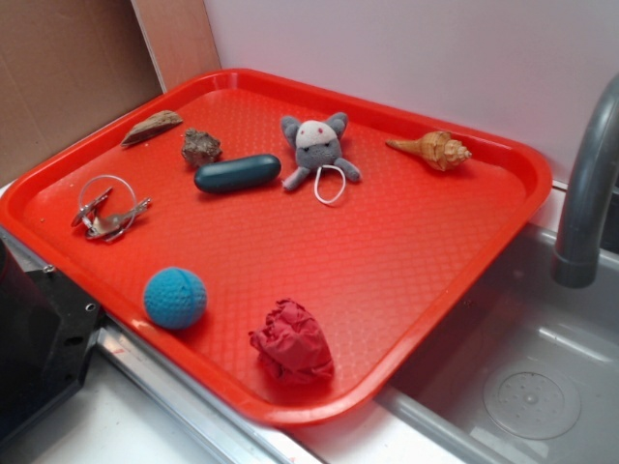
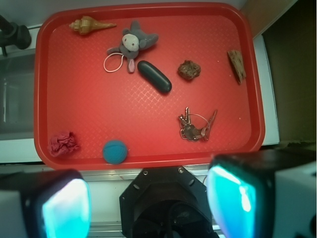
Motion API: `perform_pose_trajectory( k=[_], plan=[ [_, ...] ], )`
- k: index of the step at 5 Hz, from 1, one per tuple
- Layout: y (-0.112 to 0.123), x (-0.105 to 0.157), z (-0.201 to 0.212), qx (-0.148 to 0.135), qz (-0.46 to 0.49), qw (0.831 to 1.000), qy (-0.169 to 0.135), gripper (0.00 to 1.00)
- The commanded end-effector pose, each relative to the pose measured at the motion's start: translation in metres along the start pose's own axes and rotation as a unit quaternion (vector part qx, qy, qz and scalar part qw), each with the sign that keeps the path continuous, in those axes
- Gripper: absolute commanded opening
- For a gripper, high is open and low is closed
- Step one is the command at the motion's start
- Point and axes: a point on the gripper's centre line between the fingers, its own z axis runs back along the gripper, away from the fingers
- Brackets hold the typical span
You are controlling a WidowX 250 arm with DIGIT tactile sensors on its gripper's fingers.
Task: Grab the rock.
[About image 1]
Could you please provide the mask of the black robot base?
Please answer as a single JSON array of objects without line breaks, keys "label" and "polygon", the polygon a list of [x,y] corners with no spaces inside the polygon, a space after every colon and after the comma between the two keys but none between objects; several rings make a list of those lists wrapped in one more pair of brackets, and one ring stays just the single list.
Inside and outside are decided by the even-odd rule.
[{"label": "black robot base", "polygon": [[26,271],[1,243],[1,447],[78,392],[99,302],[54,268]]}]

